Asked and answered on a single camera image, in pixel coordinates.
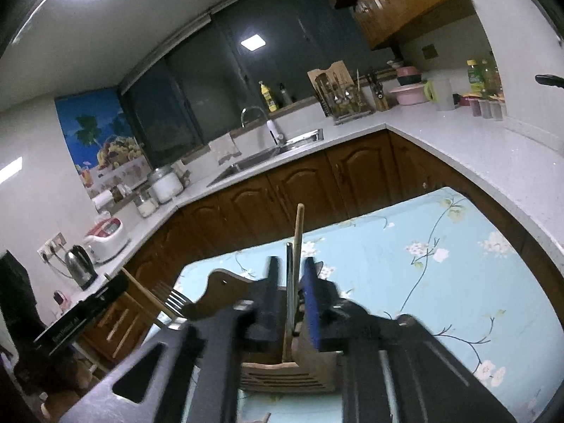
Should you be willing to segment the person's left hand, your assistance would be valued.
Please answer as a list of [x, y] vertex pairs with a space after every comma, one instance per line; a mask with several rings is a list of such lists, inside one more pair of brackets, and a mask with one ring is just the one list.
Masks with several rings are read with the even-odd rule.
[[73, 405], [100, 382], [89, 368], [86, 359], [71, 352], [45, 370], [40, 389], [47, 397], [41, 404], [42, 415], [48, 422], [58, 422]]

